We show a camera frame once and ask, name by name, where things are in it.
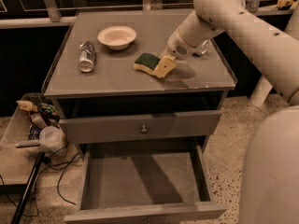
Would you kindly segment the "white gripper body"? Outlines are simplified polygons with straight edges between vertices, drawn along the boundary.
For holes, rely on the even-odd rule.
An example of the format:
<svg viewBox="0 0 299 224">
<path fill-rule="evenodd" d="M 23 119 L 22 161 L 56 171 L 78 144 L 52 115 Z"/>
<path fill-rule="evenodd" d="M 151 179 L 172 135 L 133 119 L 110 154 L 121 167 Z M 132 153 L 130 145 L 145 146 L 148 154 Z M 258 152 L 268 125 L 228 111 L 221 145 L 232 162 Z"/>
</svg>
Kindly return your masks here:
<svg viewBox="0 0 299 224">
<path fill-rule="evenodd" d="M 179 27 L 170 35 L 160 57 L 172 56 L 177 60 L 186 60 L 196 52 L 199 41 L 200 39 L 194 32 L 189 32 Z"/>
</svg>

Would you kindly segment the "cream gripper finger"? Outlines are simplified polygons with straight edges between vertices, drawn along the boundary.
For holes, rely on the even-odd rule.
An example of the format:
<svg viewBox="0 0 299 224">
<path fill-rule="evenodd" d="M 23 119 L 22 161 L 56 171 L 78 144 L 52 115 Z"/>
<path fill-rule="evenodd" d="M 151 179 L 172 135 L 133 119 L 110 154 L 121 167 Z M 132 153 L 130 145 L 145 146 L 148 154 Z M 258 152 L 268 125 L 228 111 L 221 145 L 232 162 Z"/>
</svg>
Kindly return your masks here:
<svg viewBox="0 0 299 224">
<path fill-rule="evenodd" d="M 175 58 L 173 56 L 164 56 L 154 68 L 153 75 L 158 78 L 164 78 L 168 73 L 174 70 L 177 66 Z"/>
</svg>

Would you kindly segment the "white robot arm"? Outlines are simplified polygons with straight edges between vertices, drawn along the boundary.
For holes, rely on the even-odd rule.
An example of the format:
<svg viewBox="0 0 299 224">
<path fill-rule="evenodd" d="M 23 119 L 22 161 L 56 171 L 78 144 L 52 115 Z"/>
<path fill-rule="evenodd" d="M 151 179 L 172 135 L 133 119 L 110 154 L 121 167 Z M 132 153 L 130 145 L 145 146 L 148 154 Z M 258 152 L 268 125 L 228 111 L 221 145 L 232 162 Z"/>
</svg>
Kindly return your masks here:
<svg viewBox="0 0 299 224">
<path fill-rule="evenodd" d="M 224 31 L 289 106 L 265 119 L 249 140 L 239 224 L 299 224 L 299 41 L 248 12 L 239 0 L 193 0 L 193 11 L 163 55 L 185 60 Z"/>
</svg>

